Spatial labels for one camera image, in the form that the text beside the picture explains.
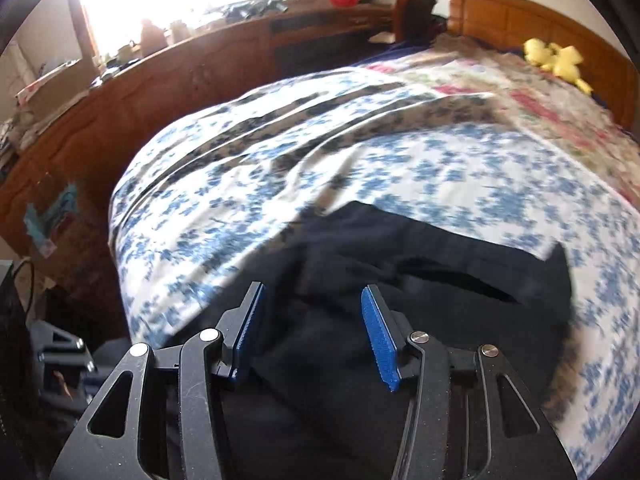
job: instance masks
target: cardboard box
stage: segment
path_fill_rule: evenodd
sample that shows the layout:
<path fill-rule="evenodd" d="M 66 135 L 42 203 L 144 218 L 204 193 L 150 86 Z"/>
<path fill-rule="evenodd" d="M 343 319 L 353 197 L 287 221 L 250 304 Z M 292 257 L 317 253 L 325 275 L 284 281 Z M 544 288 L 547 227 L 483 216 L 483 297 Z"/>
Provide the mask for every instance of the cardboard box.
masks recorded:
<path fill-rule="evenodd" d="M 41 121 L 87 90 L 97 77 L 93 60 L 69 61 L 22 90 L 17 95 L 18 102 L 33 113 L 36 121 Z"/>

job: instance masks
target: wooden chair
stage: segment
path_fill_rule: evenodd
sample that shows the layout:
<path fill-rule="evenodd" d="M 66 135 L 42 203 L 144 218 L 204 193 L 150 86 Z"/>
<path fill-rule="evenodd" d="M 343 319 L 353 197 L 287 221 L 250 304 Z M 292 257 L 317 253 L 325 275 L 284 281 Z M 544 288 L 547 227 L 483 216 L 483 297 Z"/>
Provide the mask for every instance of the wooden chair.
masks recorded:
<path fill-rule="evenodd" d="M 429 33 L 431 13 L 437 0 L 396 0 L 393 11 L 393 32 L 396 43 L 420 40 Z"/>

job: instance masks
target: blue gripper pad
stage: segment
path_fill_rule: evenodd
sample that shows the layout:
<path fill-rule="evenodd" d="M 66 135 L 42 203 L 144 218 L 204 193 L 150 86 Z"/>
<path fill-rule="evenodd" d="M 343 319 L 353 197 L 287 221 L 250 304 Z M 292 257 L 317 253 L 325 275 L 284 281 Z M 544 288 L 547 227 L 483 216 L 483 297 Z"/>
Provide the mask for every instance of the blue gripper pad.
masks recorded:
<path fill-rule="evenodd" d="M 398 362 L 396 361 L 398 348 L 396 348 L 380 313 L 376 299 L 371 291 L 371 286 L 367 286 L 362 290 L 360 306 L 380 378 L 386 383 L 390 391 L 396 392 L 400 386 L 400 373 L 398 372 Z"/>
<path fill-rule="evenodd" d="M 255 295 L 251 298 L 244 325 L 234 346 L 234 368 L 231 371 L 231 377 L 229 377 L 233 384 L 243 382 L 249 373 L 251 359 L 254 356 L 255 343 L 258 339 L 257 332 L 260 330 L 262 314 L 264 313 L 264 309 L 260 306 L 263 298 L 264 285 L 259 284 Z"/>

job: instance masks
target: blue floral bedsheet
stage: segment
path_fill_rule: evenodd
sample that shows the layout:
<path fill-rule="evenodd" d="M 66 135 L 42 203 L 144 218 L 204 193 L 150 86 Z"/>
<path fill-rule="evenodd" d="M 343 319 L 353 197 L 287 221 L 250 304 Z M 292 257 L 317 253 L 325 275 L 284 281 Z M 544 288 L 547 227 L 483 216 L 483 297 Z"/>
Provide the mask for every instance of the blue floral bedsheet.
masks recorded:
<path fill-rule="evenodd" d="M 162 346 L 248 256 L 351 200 L 539 257 L 560 240 L 575 312 L 545 409 L 586 479 L 640 400 L 639 215 L 563 152 L 498 124 L 491 104 L 349 68 L 165 128 L 111 203 L 133 340 Z"/>

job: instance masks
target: black bag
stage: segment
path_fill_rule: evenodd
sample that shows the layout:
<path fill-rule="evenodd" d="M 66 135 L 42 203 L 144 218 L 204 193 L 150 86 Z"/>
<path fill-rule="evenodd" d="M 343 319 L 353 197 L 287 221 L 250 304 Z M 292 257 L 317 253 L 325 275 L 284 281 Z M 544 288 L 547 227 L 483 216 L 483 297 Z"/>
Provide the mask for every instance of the black bag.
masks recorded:
<path fill-rule="evenodd" d="M 31 378 L 26 316 L 11 262 L 0 261 L 0 464 L 2 478 L 46 478 L 56 458 Z"/>

